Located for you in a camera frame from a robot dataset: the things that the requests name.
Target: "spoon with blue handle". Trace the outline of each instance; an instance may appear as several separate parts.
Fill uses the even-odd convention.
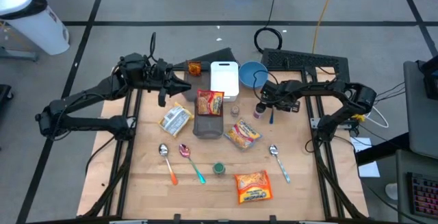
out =
[[[184,157],[187,158],[190,163],[192,164],[194,170],[196,171],[196,173],[198,174],[199,177],[199,181],[201,181],[201,184],[205,184],[205,179],[203,177],[203,175],[201,175],[201,173],[199,173],[198,169],[196,168],[196,166],[194,165],[193,161],[190,159],[190,149],[189,147],[187,147],[186,145],[180,144],[179,145],[179,153]]]
[[[281,170],[286,178],[286,181],[288,184],[290,184],[289,175],[286,173],[286,169],[283,166],[283,163],[281,163],[280,159],[279,159],[279,150],[277,149],[277,147],[275,145],[271,145],[271,146],[269,146],[269,152],[271,153],[271,155],[275,156],[276,161],[279,162],[280,168],[281,168]]]

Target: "computer keyboard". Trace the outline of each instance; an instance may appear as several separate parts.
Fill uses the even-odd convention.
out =
[[[438,219],[438,177],[407,173],[411,213]]]

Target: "spoon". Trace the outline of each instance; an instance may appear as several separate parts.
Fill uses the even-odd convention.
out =
[[[169,149],[167,148],[167,146],[165,144],[160,144],[158,147],[158,151],[159,151],[159,154],[162,155],[166,159],[167,166],[168,166],[169,171],[170,171],[170,178],[172,179],[172,183],[174,185],[177,185],[178,184],[177,176],[175,176],[175,174],[173,173],[173,170],[170,167],[169,159],[167,158],[167,154],[169,153]]]
[[[179,145],[179,153],[184,157],[187,158],[190,163],[192,164],[194,170],[196,171],[196,173],[198,174],[199,177],[199,181],[201,181],[201,184],[205,184],[205,179],[203,177],[203,175],[201,175],[201,173],[199,173],[198,169],[196,168],[196,166],[194,165],[193,161],[190,159],[190,149],[189,147],[187,147],[186,145],[180,144]]]
[[[279,150],[277,149],[277,147],[275,145],[271,145],[271,146],[269,146],[269,152],[271,153],[271,155],[275,156],[276,161],[279,162],[280,168],[281,168],[281,170],[286,178],[286,181],[288,184],[290,184],[289,175],[286,173],[286,169],[283,166],[283,163],[281,163],[280,159],[279,159]]]

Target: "gray floor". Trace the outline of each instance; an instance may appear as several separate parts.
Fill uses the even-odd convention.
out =
[[[87,21],[94,0],[48,0],[63,21]],[[425,21],[438,21],[437,0],[414,0]],[[316,21],[325,0],[276,0],[273,21]],[[271,0],[102,0],[97,21],[263,21]],[[325,21],[415,21],[406,0],[331,0]],[[157,32],[155,55],[177,63],[224,47],[232,48],[240,62],[260,60],[253,34],[258,26],[94,26],[86,45],[72,92],[89,88],[108,76],[118,57],[131,52],[148,53],[149,38]],[[310,52],[314,27],[278,26],[283,48]],[[3,111],[0,125],[0,219],[15,223],[45,139],[39,134],[34,115],[50,100],[61,96],[85,27],[68,27],[71,47],[61,55],[41,52],[37,63],[0,60],[0,83],[10,84],[15,98]],[[428,27],[438,40],[438,27]],[[0,44],[23,48],[13,38]],[[24,40],[27,47],[33,44]],[[270,34],[260,44],[275,47]],[[418,27],[321,27],[316,53],[347,57],[352,81],[382,92],[403,81],[402,63],[429,60],[430,51]],[[102,105],[78,112],[78,116],[99,116]],[[383,101],[379,110],[390,128],[372,123],[365,126],[385,138],[407,131],[404,96]],[[378,138],[370,136],[373,144]],[[44,171],[27,221],[73,218],[76,215],[84,180],[84,166],[95,134],[73,132],[56,142]],[[378,162],[382,177],[364,179],[380,195],[383,187],[396,180],[395,160]],[[397,214],[365,191],[370,215],[382,221],[396,221]]]

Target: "white trash can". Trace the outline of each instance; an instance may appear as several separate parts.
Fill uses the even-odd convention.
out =
[[[46,0],[0,0],[0,19],[49,55],[63,53],[70,47],[67,28]]]

